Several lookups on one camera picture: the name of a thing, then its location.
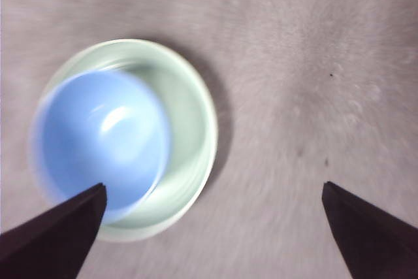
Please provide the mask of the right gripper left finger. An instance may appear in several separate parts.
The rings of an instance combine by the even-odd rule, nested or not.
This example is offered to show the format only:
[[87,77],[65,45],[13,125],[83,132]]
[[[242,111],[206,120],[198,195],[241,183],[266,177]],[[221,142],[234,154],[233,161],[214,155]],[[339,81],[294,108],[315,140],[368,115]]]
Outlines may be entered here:
[[1,278],[76,278],[107,204],[96,184],[1,234]]

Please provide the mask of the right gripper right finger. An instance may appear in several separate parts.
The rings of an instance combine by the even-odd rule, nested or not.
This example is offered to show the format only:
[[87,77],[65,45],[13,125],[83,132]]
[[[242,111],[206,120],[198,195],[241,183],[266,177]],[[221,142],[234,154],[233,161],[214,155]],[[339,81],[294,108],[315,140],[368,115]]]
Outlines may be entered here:
[[323,185],[331,233],[353,278],[417,278],[417,228],[341,188]]

